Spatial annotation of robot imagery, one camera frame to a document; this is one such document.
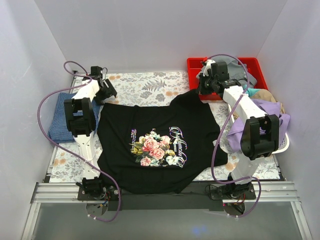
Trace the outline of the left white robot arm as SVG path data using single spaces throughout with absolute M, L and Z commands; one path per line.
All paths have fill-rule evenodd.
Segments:
M 84 86 L 72 98 L 64 101 L 67 129 L 77 144 L 80 157 L 84 159 L 82 181 L 78 186 L 85 195 L 95 200 L 103 199 L 107 191 L 100 179 L 94 148 L 94 135 L 99 122 L 94 104 L 100 107 L 105 99 L 117 96 L 117 91 L 103 75 L 106 70 L 105 67 L 91 66 L 90 74 L 83 77 Z

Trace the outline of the black floral print t-shirt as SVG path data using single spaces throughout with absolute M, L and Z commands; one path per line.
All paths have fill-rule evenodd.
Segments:
M 194 90 L 167 106 L 106 103 L 97 128 L 100 178 L 133 194 L 180 193 L 205 169 L 228 162 L 214 147 L 219 134 L 210 106 Z

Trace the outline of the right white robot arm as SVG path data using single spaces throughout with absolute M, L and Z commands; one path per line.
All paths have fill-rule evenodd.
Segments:
M 261 110 L 245 93 L 237 79 L 231 79 L 227 63 L 205 59 L 199 73 L 196 92 L 200 95 L 216 93 L 231 107 L 229 116 L 237 113 L 244 124 L 240 139 L 241 155 L 227 181 L 212 191 L 213 196 L 222 199 L 237 199 L 254 192 L 252 178 L 264 158 L 279 147 L 279 117 Z

